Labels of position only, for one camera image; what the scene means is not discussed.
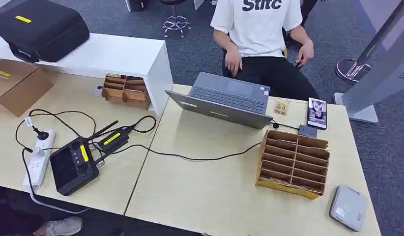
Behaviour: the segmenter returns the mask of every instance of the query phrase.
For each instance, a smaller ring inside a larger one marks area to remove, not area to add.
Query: cardboard organizer
[[[151,100],[144,79],[134,76],[107,74],[102,96],[109,102],[130,104],[148,109]]]
[[[268,130],[260,146],[256,185],[315,199],[324,194],[328,142]]]

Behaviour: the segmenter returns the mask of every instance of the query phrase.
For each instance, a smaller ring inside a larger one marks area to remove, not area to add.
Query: phone screen
[[[326,102],[309,98],[308,125],[326,129]]]

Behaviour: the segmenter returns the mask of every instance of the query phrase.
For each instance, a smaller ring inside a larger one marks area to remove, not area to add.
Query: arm
[[[242,70],[241,55],[238,52],[237,46],[231,42],[230,37],[219,30],[214,30],[215,42],[225,51],[225,67],[232,72],[232,75],[237,75],[238,69]]]
[[[303,45],[296,58],[296,63],[300,63],[298,67],[302,67],[314,57],[314,43],[301,25],[293,28],[290,31],[290,36]]]

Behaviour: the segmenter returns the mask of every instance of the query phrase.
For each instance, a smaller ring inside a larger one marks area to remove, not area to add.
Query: small box
[[[268,130],[260,146],[256,185],[315,199],[325,192],[325,140]]]
[[[19,117],[52,87],[39,67],[0,60],[0,110]]]
[[[151,100],[144,79],[133,76],[108,74],[102,96],[109,102],[131,104],[148,109]]]

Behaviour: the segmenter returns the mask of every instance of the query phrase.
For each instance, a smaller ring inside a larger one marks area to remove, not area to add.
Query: yellow sticker
[[[86,154],[85,146],[83,144],[81,145],[81,152],[82,152],[82,156],[84,157],[85,162],[89,161],[89,158],[87,157],[87,154]]]
[[[25,23],[31,23],[31,20],[29,20],[29,19],[27,19],[25,17],[22,17],[22,16],[16,16],[15,18],[20,20],[20,21],[24,21]]]
[[[116,139],[118,136],[120,136],[120,133],[116,133],[114,136],[112,136],[110,139],[108,139],[107,141],[104,142],[104,145],[109,144],[110,142],[112,142],[114,139]]]
[[[10,77],[10,76],[11,76],[10,74],[8,74],[8,73],[6,73],[6,72],[3,72],[2,70],[0,70],[0,75],[6,76],[6,77]]]

